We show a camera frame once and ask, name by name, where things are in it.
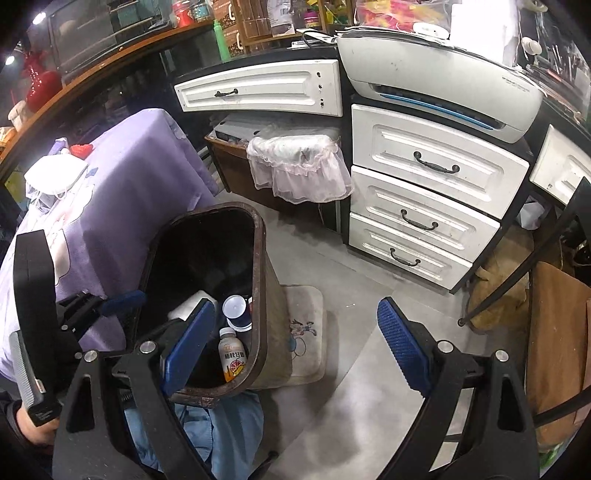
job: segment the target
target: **white face mask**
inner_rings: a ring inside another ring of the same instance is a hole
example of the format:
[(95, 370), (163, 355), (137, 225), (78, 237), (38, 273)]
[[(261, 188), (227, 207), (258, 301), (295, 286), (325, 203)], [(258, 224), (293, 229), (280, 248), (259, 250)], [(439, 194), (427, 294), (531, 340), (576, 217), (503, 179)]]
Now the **white face mask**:
[(71, 154), (41, 157), (25, 173), (27, 183), (41, 193), (64, 195), (87, 169), (88, 163)]

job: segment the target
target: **metal drawer pull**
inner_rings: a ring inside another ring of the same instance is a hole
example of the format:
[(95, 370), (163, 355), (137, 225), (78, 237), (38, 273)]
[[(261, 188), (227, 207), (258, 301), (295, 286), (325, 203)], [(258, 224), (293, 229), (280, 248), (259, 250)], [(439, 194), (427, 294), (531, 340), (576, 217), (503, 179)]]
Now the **metal drawer pull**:
[(411, 220), (409, 218), (406, 218), (406, 215), (408, 215), (408, 212), (405, 209), (400, 210), (400, 214), (402, 214), (402, 218), (404, 219), (405, 222), (410, 223), (411, 225), (414, 225), (415, 227), (420, 228), (421, 230), (431, 231), (431, 230), (435, 230), (439, 226), (439, 224), (437, 222), (433, 222), (431, 224), (431, 226), (427, 226), (427, 225), (423, 225), (422, 223), (415, 222), (414, 220)]
[(397, 257), (396, 255), (394, 255), (394, 252), (396, 251), (395, 248), (391, 248), (390, 249), (390, 255), (392, 255), (392, 258), (394, 260), (396, 260), (398, 263), (401, 263), (402, 265), (406, 265), (407, 267), (416, 267), (421, 261), (417, 258), (414, 263), (410, 263), (407, 262), (405, 259)]
[(222, 93), (219, 90), (213, 95), (214, 97), (225, 97), (226, 95), (231, 95), (233, 93), (238, 93), (238, 89), (234, 88), (231, 92)]
[(459, 165), (452, 165), (452, 169), (448, 170), (447, 168), (442, 167), (441, 165), (437, 165), (436, 163), (429, 163), (428, 161), (421, 160), (421, 153), (418, 151), (413, 153), (413, 155), (414, 158), (421, 165), (425, 165), (427, 168), (430, 168), (431, 170), (440, 171), (441, 173), (458, 173), (460, 171)]

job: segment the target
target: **white cabinet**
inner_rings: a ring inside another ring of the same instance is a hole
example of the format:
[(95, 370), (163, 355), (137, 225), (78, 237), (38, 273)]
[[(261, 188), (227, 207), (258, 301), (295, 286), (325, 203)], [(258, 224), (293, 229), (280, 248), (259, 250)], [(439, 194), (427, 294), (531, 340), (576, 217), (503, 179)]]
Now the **white cabinet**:
[(276, 110), (342, 116), (338, 60), (265, 63), (174, 87), (185, 112)]
[(500, 227), (486, 215), (406, 181), (357, 166), (351, 173), (352, 212), (466, 260), (474, 261)]
[(445, 288), (452, 288), (472, 263), (400, 230), (350, 214), (349, 245)]
[(498, 219), (528, 163), (484, 140), (421, 118), (353, 105), (353, 163), (427, 187)]
[(583, 177), (591, 181), (591, 158), (550, 125), (530, 180), (566, 205)]

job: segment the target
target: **purple tablecloth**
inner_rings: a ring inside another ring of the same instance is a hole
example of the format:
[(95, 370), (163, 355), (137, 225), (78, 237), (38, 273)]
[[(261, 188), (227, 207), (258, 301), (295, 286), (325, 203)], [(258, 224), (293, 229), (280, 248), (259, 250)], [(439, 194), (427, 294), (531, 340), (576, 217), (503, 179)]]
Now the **purple tablecloth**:
[[(138, 287), (148, 246), (176, 216), (215, 203), (217, 185), (172, 117), (143, 110), (94, 142), (88, 168), (47, 213), (32, 207), (18, 233), (45, 230), (61, 300), (87, 289), (114, 296)], [(14, 240), (0, 268), (0, 373), (14, 380), (8, 336), (18, 330), (12, 290)], [(101, 318), (84, 350), (125, 347), (117, 318)]]

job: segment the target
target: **shelf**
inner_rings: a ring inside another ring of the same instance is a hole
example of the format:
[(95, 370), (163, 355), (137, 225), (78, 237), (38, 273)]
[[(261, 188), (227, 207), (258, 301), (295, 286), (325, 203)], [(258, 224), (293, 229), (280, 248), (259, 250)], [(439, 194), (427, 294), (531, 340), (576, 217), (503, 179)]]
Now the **shelf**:
[(258, 44), (267, 43), (267, 42), (270, 42), (270, 41), (287, 40), (289, 38), (298, 38), (298, 37), (301, 38), (301, 33), (290, 33), (290, 34), (287, 34), (287, 35), (280, 35), (278, 37), (262, 38), (260, 40), (254, 40), (254, 41), (248, 41), (248, 42), (245, 41), (243, 43), (244, 43), (244, 46), (245, 47), (250, 47), (252, 45), (258, 45)]

